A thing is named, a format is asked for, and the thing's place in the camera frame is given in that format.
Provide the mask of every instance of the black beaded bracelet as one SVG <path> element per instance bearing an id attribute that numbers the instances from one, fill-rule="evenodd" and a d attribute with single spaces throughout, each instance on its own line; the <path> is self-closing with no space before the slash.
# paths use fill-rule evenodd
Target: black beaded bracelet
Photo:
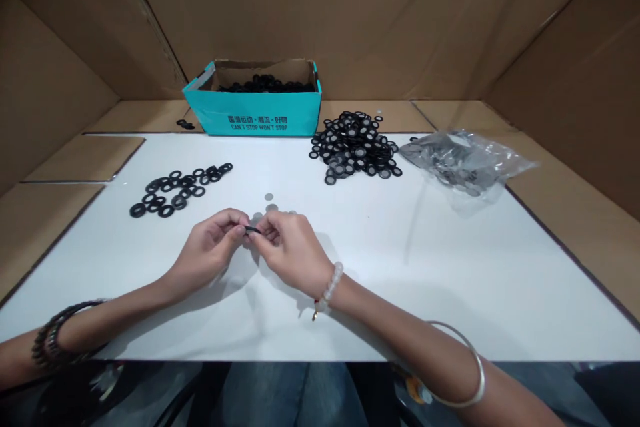
<path id="1" fill-rule="evenodd" d="M 66 352 L 58 345 L 58 332 L 60 327 L 77 312 L 87 307 L 100 305 L 106 301 L 106 299 L 98 299 L 81 302 L 80 304 L 67 307 L 62 312 L 51 317 L 51 320 L 38 331 L 38 335 L 31 348 L 31 358 L 34 360 L 36 366 L 46 370 L 57 370 L 66 365 L 78 364 L 100 352 L 106 344 L 91 352 L 85 352 L 84 354 Z"/>

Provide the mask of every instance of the person's left hand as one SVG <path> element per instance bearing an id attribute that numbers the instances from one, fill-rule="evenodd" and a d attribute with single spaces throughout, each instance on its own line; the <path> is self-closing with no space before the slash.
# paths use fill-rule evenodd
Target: person's left hand
<path id="1" fill-rule="evenodd" d="M 173 267 L 158 279 L 174 300 L 209 284 L 231 260 L 249 225 L 249 216 L 226 209 L 195 224 Z"/>

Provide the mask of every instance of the clear plastic bag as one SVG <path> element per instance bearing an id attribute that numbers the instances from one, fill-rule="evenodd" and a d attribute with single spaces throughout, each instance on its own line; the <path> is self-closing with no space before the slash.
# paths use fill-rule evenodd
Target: clear plastic bag
<path id="1" fill-rule="evenodd" d="M 507 179 L 538 166 L 500 143 L 464 130 L 415 139 L 400 147 L 400 154 L 432 174 L 459 211 L 496 202 Z"/>

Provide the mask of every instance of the white tabletop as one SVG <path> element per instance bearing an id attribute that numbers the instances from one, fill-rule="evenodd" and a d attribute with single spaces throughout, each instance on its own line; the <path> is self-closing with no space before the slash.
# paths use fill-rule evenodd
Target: white tabletop
<path id="1" fill-rule="evenodd" d="M 410 135 L 390 135 L 399 145 Z M 0 340 L 83 300 L 112 298 L 164 273 L 193 224 L 274 203 L 304 213 L 329 257 L 426 320 L 461 330 L 491 360 L 640 360 L 640 334 L 507 193 L 470 218 L 400 155 L 402 177 L 358 173 L 329 187 L 308 139 L 146 135 L 147 142 L 0 309 Z M 234 169 L 183 211 L 135 219 L 144 187 L 174 169 Z M 272 201 L 265 194 L 272 193 Z M 105 358 L 382 360 L 362 327 L 312 300 L 240 248 L 224 277 L 110 343 Z"/>

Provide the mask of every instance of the brown cardboard sheet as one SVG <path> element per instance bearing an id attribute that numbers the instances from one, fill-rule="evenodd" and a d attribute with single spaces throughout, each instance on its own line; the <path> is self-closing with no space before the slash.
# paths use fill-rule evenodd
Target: brown cardboard sheet
<path id="1" fill-rule="evenodd" d="M 184 75 L 141 0 L 22 1 L 120 97 L 183 98 Z"/>
<path id="2" fill-rule="evenodd" d="M 324 99 L 477 99 L 569 0 L 149 0 L 189 80 L 316 61 Z"/>
<path id="3" fill-rule="evenodd" d="M 21 183 L 0 198 L 0 304 L 102 189 L 102 185 Z"/>
<path id="4" fill-rule="evenodd" d="M 639 72 L 640 0 L 573 0 L 486 99 L 640 220 Z"/>
<path id="5" fill-rule="evenodd" d="M 438 130 L 516 130 L 481 101 L 417 100 L 413 103 Z"/>
<path id="6" fill-rule="evenodd" d="M 640 222 L 524 133 L 489 137 L 541 163 L 509 187 L 640 321 Z"/>
<path id="7" fill-rule="evenodd" d="M 20 0 L 0 0 L 0 195 L 118 96 Z"/>
<path id="8" fill-rule="evenodd" d="M 194 130 L 176 121 L 184 118 Z M 186 100 L 121 101 L 85 133 L 203 133 L 202 126 Z"/>
<path id="9" fill-rule="evenodd" d="M 144 141 L 139 137 L 78 135 L 24 181 L 110 181 Z"/>
<path id="10" fill-rule="evenodd" d="M 433 127 L 409 101 L 405 100 L 364 100 L 341 101 L 327 100 L 320 105 L 318 131 L 325 129 L 325 119 L 337 119 L 344 111 L 361 111 L 376 117 L 380 115 L 384 120 L 380 122 L 380 133 L 424 133 L 432 132 Z"/>

